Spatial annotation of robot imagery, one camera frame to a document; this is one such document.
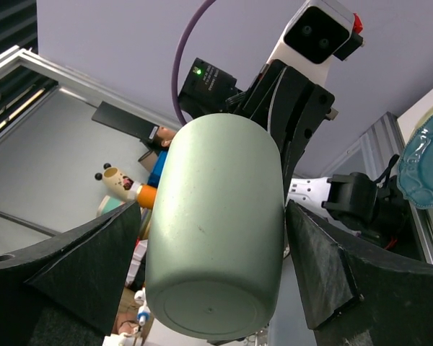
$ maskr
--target white camera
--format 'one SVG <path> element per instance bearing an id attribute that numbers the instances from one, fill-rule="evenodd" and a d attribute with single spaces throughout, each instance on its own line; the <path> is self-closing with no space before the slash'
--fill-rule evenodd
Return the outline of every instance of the white camera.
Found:
<path id="1" fill-rule="evenodd" d="M 336 0 L 308 0 L 289 21 L 268 62 L 279 59 L 324 86 L 331 56 L 351 37 L 354 14 Z"/>

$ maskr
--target blue decorative plate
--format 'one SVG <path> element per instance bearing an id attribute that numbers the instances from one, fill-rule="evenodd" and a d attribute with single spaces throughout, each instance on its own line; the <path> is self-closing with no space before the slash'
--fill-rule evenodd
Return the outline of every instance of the blue decorative plate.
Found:
<path id="1" fill-rule="evenodd" d="M 398 165 L 398 187 L 417 208 L 433 208 L 433 115 L 404 149 Z"/>

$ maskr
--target ceiling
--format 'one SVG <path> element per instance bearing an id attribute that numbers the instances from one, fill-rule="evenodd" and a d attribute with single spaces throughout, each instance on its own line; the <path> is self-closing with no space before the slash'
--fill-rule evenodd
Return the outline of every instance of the ceiling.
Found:
<path id="1" fill-rule="evenodd" d="M 183 28 L 201 0 L 38 0 L 40 54 L 174 118 L 170 73 Z M 185 49 L 180 83 L 195 57 L 244 89 L 300 0 L 219 0 Z M 381 115 L 402 114 L 433 87 L 433 0 L 342 0 L 364 24 L 366 45 L 335 60 L 326 87 L 340 112 L 323 123 L 298 166 L 317 176 Z"/>

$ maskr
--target metal frame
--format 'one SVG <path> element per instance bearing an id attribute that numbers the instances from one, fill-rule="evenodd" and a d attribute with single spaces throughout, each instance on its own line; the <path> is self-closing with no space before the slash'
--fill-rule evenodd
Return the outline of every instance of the metal frame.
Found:
<path id="1" fill-rule="evenodd" d="M 331 176 L 349 157 L 352 157 L 358 151 L 361 151 L 362 156 L 364 157 L 366 174 L 369 175 L 370 179 L 377 179 L 379 176 L 377 173 L 379 167 L 376 167 L 377 163 L 375 162 L 375 156 L 372 155 L 371 138 L 367 133 L 359 137 L 359 139 L 348 147 L 342 155 L 333 160 L 333 162 L 321 172 L 320 177 Z"/>
<path id="2" fill-rule="evenodd" d="M 19 66 L 24 66 L 58 81 L 61 85 L 68 87 L 81 97 L 107 102 L 151 123 L 156 123 L 173 130 L 180 128 L 178 120 L 170 119 L 158 112 L 142 107 L 84 74 L 52 63 L 26 49 L 20 49 L 18 46 L 14 46 L 0 55 L 0 79 Z"/>
<path id="3" fill-rule="evenodd" d="M 362 152 L 367 175 L 372 174 L 375 179 L 386 168 L 393 154 L 402 154 L 404 148 L 403 137 L 396 123 L 396 117 L 385 113 L 371 128 L 354 142 L 348 150 L 340 155 L 326 169 L 321 177 L 331 176 L 346 160 L 358 151 Z M 411 205 L 412 216 L 416 225 L 417 234 L 427 263 L 433 265 L 433 227 L 427 212 L 418 210 Z"/>
<path id="4" fill-rule="evenodd" d="M 10 131 L 12 131 L 16 126 L 21 124 L 23 121 L 26 121 L 28 115 L 33 114 L 36 109 L 38 109 L 43 103 L 45 103 L 49 98 L 51 98 L 55 90 L 57 90 L 57 88 L 58 88 L 57 86 L 52 88 L 52 90 L 44 94 L 40 99 L 38 99 L 36 102 L 30 105 L 26 110 L 24 110 L 24 112 L 19 117 L 17 117 L 17 119 L 13 121 L 13 123 L 11 123 L 10 125 L 6 126 L 3 130 L 1 130 L 0 141 L 6 138 L 6 136 L 10 133 Z"/>

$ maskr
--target purple cable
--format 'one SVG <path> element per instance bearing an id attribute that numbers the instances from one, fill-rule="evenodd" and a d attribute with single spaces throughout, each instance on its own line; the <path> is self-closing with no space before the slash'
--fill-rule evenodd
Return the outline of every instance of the purple cable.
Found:
<path id="1" fill-rule="evenodd" d="M 185 28 L 185 31 L 181 35 L 180 42 L 178 43 L 178 47 L 176 48 L 175 60 L 173 61 L 173 70 L 172 70 L 172 101 L 173 108 L 175 109 L 176 116 L 180 121 L 181 125 L 186 125 L 186 119 L 181 112 L 180 104 L 178 102 L 178 72 L 180 71 L 181 58 L 183 57 L 183 51 L 185 50 L 186 43 L 188 42 L 188 38 L 191 35 L 194 27 L 196 26 L 199 19 L 202 17 L 202 14 L 215 2 L 216 0 L 205 0 L 203 4 L 198 8 L 196 13 L 193 15 L 188 25 Z"/>

